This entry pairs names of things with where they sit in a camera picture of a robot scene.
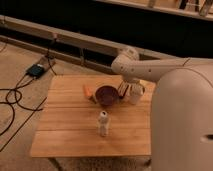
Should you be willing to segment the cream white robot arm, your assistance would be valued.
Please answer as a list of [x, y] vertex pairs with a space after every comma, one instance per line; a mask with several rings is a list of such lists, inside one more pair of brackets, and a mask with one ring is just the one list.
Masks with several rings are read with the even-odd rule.
[[156, 84], [150, 113], [152, 171], [213, 171], [213, 59], [145, 60], [123, 50], [112, 70]]

